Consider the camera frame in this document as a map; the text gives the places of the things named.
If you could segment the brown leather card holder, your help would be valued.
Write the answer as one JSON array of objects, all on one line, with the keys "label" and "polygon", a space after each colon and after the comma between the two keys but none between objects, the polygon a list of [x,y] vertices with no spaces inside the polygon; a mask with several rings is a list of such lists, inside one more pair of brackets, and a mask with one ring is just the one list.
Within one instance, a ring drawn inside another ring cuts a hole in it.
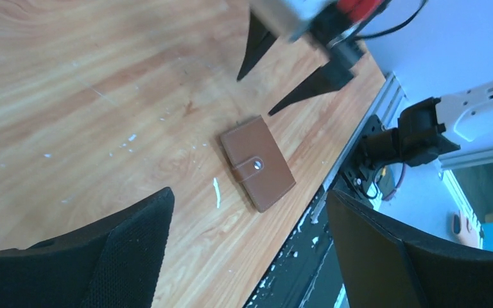
[{"label": "brown leather card holder", "polygon": [[296,184],[262,116],[222,133],[220,141],[234,179],[258,212],[266,212]]}]

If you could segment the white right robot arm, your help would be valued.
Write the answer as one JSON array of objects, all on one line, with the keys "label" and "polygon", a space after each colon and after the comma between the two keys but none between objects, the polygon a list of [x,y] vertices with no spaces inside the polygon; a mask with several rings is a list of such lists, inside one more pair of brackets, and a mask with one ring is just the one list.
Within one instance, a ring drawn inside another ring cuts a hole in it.
[{"label": "white right robot arm", "polygon": [[[342,89],[363,56],[364,27],[383,13],[388,1],[251,1],[245,55],[238,72],[243,79],[274,42],[306,36],[327,57],[270,111]],[[426,98],[405,108],[395,128],[362,138],[359,163],[377,169],[404,163],[427,164],[458,151],[462,144],[493,132],[493,81],[456,94]]]}]

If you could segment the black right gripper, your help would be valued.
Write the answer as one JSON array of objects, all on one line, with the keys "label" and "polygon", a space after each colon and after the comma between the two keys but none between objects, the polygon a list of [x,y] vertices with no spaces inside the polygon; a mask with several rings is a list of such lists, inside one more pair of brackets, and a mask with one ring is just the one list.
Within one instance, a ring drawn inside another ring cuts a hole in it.
[{"label": "black right gripper", "polygon": [[[388,1],[331,1],[310,24],[310,35],[330,61],[355,64],[363,51],[354,36]],[[250,10],[245,55],[236,80],[241,81],[273,46],[277,37]],[[341,64],[325,64],[284,96],[268,113],[273,116],[286,107],[322,94],[339,91],[354,74]]]}]

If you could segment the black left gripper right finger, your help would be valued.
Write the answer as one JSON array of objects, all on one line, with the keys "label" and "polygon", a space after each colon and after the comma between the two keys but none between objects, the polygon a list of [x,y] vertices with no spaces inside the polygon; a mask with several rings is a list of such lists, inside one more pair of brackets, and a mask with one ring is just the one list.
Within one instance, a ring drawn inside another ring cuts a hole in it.
[{"label": "black left gripper right finger", "polygon": [[342,191],[326,199],[351,307],[493,307],[493,252],[441,239]]}]

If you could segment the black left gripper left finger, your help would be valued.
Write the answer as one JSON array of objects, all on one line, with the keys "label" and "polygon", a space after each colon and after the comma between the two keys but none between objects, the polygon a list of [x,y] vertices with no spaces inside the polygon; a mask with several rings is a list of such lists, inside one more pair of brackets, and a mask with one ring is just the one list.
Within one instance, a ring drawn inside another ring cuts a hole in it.
[{"label": "black left gripper left finger", "polygon": [[175,197],[165,187],[72,232],[0,251],[0,307],[150,307]]}]

